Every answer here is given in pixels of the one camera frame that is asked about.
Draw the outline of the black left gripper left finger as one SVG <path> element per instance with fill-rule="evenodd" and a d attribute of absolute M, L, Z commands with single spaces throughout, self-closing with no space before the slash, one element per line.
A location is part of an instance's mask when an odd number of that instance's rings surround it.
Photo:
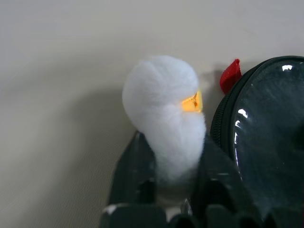
<path fill-rule="evenodd" d="M 156 188 L 154 153 L 136 132 L 117 162 L 108 204 L 155 204 Z"/>

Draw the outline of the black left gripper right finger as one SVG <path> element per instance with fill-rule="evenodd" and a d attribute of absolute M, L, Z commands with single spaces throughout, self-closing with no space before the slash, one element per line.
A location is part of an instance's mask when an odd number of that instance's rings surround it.
<path fill-rule="evenodd" d="M 194 214 L 202 214 L 210 205 L 221 205 L 233 214 L 259 213 L 243 185 L 235 163 L 212 139 L 206 139 L 191 207 Z"/>

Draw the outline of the white plush duck keychain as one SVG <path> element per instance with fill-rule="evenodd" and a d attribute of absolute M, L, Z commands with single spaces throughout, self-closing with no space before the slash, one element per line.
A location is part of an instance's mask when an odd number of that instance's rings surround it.
<path fill-rule="evenodd" d="M 148 57 L 127 76 L 122 101 L 155 154 L 158 185 L 191 188 L 207 130 L 192 66 L 171 56 Z"/>

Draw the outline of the black red mesh pouch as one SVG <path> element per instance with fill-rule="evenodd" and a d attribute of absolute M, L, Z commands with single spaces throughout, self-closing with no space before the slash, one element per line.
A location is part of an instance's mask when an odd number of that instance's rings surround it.
<path fill-rule="evenodd" d="M 271 58 L 244 73 L 218 105 L 210 135 L 262 216 L 304 207 L 304 57 Z"/>

